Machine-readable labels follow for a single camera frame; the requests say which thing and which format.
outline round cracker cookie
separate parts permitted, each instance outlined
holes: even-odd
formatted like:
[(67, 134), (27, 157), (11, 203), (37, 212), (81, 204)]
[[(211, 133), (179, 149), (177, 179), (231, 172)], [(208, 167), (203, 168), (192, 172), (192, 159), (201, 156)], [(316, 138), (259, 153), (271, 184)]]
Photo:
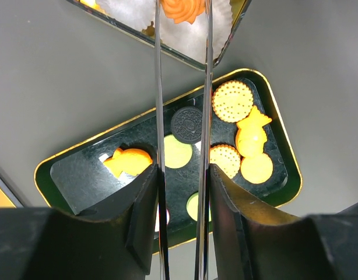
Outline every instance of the round cracker cookie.
[(181, 168), (192, 158), (192, 146), (179, 142), (173, 134), (164, 138), (165, 165), (169, 168)]
[(240, 170), (245, 180), (252, 184), (261, 184), (271, 177), (273, 164), (271, 158), (262, 153), (256, 157), (245, 157)]
[(236, 176), (240, 168), (238, 151), (228, 145), (218, 145), (210, 149), (210, 163), (215, 163), (231, 179)]
[(231, 80), (222, 84), (213, 95), (214, 113), (228, 123), (241, 121), (253, 107), (253, 94), (242, 82)]

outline dotted biscuit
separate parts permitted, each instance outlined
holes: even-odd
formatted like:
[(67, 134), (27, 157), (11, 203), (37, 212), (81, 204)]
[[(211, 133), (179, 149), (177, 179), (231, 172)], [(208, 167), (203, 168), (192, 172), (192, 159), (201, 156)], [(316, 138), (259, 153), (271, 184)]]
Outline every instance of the dotted biscuit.
[(213, 95), (214, 113), (228, 123), (241, 121), (249, 115), (252, 106), (250, 88), (237, 80), (222, 84)]
[(262, 153), (256, 157), (245, 157), (240, 170), (245, 180), (252, 184), (261, 184), (271, 177), (273, 164), (271, 158)]
[(228, 145), (218, 145), (210, 149), (210, 163), (215, 163), (231, 179), (236, 176), (240, 168), (238, 151)]

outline metal tongs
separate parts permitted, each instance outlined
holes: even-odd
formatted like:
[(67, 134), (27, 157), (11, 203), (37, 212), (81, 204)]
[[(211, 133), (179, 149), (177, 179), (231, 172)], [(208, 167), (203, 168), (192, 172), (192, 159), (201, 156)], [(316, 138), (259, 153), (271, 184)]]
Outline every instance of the metal tongs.
[[(155, 75), (157, 84), (156, 119), (157, 119), (157, 160), (158, 160), (158, 203), (159, 203), (159, 253), (161, 280), (169, 280), (169, 250), (166, 230), (166, 179), (164, 158), (163, 130), (163, 99), (161, 72), (161, 41), (160, 41), (160, 0), (156, 0), (155, 17)], [(208, 38), (206, 40), (205, 86), (202, 109), (201, 161), (199, 180), (199, 201), (196, 236), (195, 280), (208, 278), (209, 254), (209, 152), (210, 152), (210, 122), (213, 78), (213, 9), (212, 0), (205, 0), (208, 16)]]

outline gold tray rim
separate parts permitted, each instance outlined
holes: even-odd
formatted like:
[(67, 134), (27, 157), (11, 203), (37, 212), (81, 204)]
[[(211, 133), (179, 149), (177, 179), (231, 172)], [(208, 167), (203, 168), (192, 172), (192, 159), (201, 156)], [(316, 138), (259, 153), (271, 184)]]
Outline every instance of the gold tray rim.
[[(254, 70), (254, 69), (250, 69), (250, 68), (239, 68), (239, 69), (236, 69), (236, 70), (234, 70), (234, 71), (232, 71), (232, 72), (229, 72), (229, 73), (227, 73), (227, 74), (225, 74), (225, 75), (223, 75), (223, 76), (221, 76), (221, 77), (219, 77), (219, 78), (213, 80), (213, 82), (217, 82), (217, 81), (219, 81), (219, 80), (221, 80), (221, 79), (224, 79), (224, 78), (227, 78), (227, 77), (229, 77), (229, 76), (232, 76), (232, 75), (234, 75), (235, 73), (239, 73), (239, 72), (243, 72), (243, 71), (249, 71), (249, 72), (253, 72), (253, 73), (259, 75), (259, 76), (265, 81), (265, 83), (267, 84), (267, 87), (268, 87), (268, 89), (269, 89), (269, 91), (270, 91), (270, 93), (271, 93), (271, 98), (272, 98), (272, 101), (273, 101), (273, 105), (274, 105), (275, 108), (276, 108), (276, 112), (277, 112), (277, 114), (278, 114), (279, 121), (280, 121), (281, 126), (282, 126), (282, 128), (283, 128), (284, 135), (285, 135), (285, 137), (286, 137), (286, 140), (287, 140), (287, 143), (288, 143), (288, 146), (289, 146), (289, 149), (290, 149), (290, 153), (292, 154), (292, 157), (293, 157), (293, 160), (294, 160), (294, 164), (296, 165), (298, 174), (299, 174), (299, 176), (300, 176), (300, 187), (299, 187), (298, 192), (297, 192), (296, 195), (295, 195), (292, 199), (290, 199), (289, 201), (287, 201), (287, 202), (285, 202), (285, 203), (282, 203), (282, 204), (280, 204), (280, 205), (275, 206), (276, 208), (279, 208), (279, 207), (281, 207), (281, 206), (284, 206), (284, 205), (286, 205), (286, 204), (292, 202), (293, 200), (295, 200), (295, 199), (298, 197), (298, 195), (301, 193), (301, 190), (302, 190), (303, 178), (302, 178), (302, 174), (301, 174), (300, 167), (299, 167), (298, 162), (297, 162), (297, 159), (296, 159), (296, 155), (294, 154), (294, 151), (293, 151), (293, 148), (292, 148), (292, 144), (290, 143), (290, 139), (289, 139), (288, 134), (287, 134), (287, 132), (286, 132), (286, 128), (285, 128), (284, 122), (283, 122), (283, 120), (282, 120), (282, 116), (281, 116), (281, 114), (280, 114), (280, 110), (279, 110), (278, 104), (277, 104), (277, 102), (276, 102), (275, 96), (273, 95), (273, 91), (272, 91), (272, 89), (271, 89), (270, 83), (268, 82), (267, 78), (266, 78), (262, 73), (260, 73), (260, 72), (257, 71), (257, 70)], [(181, 95), (179, 95), (179, 96), (177, 96), (177, 97), (175, 97), (175, 98), (173, 98), (173, 99), (171, 99), (171, 100), (165, 102), (165, 103), (164, 103), (164, 106), (167, 105), (167, 104), (170, 104), (170, 103), (172, 103), (172, 102), (175, 102), (175, 101), (177, 101), (178, 99), (181, 99), (182, 97), (185, 97), (185, 96), (187, 96), (187, 95), (190, 95), (191, 93), (194, 93), (194, 92), (196, 92), (196, 91), (198, 91), (198, 90), (201, 90), (203, 87), (204, 87), (204, 85), (198, 86), (198, 87), (196, 87), (195, 89), (190, 90), (189, 92), (186, 92), (186, 93), (184, 93), (184, 94), (181, 94)], [(142, 117), (142, 116), (144, 116), (144, 115), (147, 115), (147, 114), (149, 114), (149, 113), (151, 113), (151, 112), (153, 112), (153, 111), (155, 111), (155, 110), (156, 110), (156, 108), (154, 107), (154, 108), (152, 108), (152, 109), (150, 109), (150, 110), (148, 110), (148, 111), (146, 111), (146, 112), (144, 112), (144, 113), (142, 113), (142, 114), (136, 115), (135, 117), (132, 117), (132, 118), (130, 118), (129, 120), (126, 120), (126, 121), (124, 121), (124, 122), (122, 122), (122, 123), (120, 123), (120, 124), (117, 124), (117, 125), (115, 125), (115, 126), (109, 128), (109, 129), (107, 129), (107, 130), (105, 130), (105, 131), (103, 131), (103, 132), (100, 132), (100, 133), (98, 133), (98, 134), (96, 134), (96, 135), (94, 135), (94, 136), (92, 136), (92, 137), (90, 137), (90, 138), (88, 138), (88, 139), (86, 139), (86, 140), (80, 142), (80, 143), (77, 143), (77, 144), (75, 144), (75, 145), (73, 145), (73, 146), (71, 146), (71, 147), (69, 147), (69, 148), (67, 148), (67, 149), (65, 149), (65, 150), (62, 150), (62, 151), (60, 151), (60, 152), (58, 152), (58, 153), (56, 153), (56, 154), (54, 154), (54, 155), (52, 155), (52, 156), (50, 156), (50, 157), (44, 159), (44, 160), (42, 160), (42, 161), (36, 166), (36, 168), (35, 168), (35, 170), (34, 170), (34, 183), (35, 183), (36, 189), (38, 190), (38, 192), (40, 193), (40, 195), (43, 197), (45, 203), (46, 203), (49, 207), (51, 207), (50, 203), (47, 201), (47, 199), (45, 198), (45, 196), (43, 195), (43, 193), (42, 193), (41, 190), (39, 189), (39, 186), (38, 186), (37, 180), (36, 180), (37, 171), (38, 171), (39, 167), (40, 167), (43, 163), (45, 163), (45, 162), (47, 162), (47, 161), (49, 161), (49, 160), (51, 160), (51, 159), (53, 159), (53, 158), (55, 158), (55, 157), (57, 157), (57, 156), (60, 156), (60, 155), (66, 153), (66, 152), (68, 152), (68, 151), (71, 151), (72, 149), (75, 149), (75, 148), (77, 148), (77, 147), (79, 147), (79, 146), (81, 146), (81, 145), (83, 145), (83, 144), (85, 144), (85, 143), (88, 143), (88, 142), (90, 142), (90, 141), (92, 141), (92, 140), (95, 140), (95, 139), (97, 139), (98, 137), (103, 136), (104, 134), (109, 133), (109, 132), (111, 132), (111, 131), (113, 131), (113, 130), (115, 130), (115, 129), (117, 129), (117, 128), (119, 128), (119, 127), (121, 127), (121, 126), (123, 126), (123, 125), (125, 125), (125, 124), (127, 124), (127, 123), (130, 123), (131, 121), (134, 121), (134, 120), (136, 120), (136, 119), (138, 119), (138, 118), (140, 118), (140, 117)]]

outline orange rosette cookie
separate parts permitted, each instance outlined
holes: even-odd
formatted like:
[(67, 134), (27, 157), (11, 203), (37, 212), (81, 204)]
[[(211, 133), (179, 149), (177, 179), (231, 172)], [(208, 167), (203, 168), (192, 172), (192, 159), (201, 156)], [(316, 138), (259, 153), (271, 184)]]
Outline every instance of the orange rosette cookie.
[(205, 11), (205, 0), (162, 0), (162, 8), (174, 23), (189, 22), (193, 24), (196, 17)]

